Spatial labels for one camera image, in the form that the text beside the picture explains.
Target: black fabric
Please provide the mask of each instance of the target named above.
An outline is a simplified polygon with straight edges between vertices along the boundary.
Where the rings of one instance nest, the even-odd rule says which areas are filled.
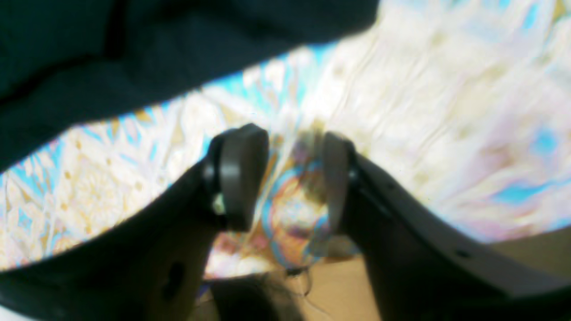
[[[378,0],[0,0],[0,172],[63,130],[375,20]]]

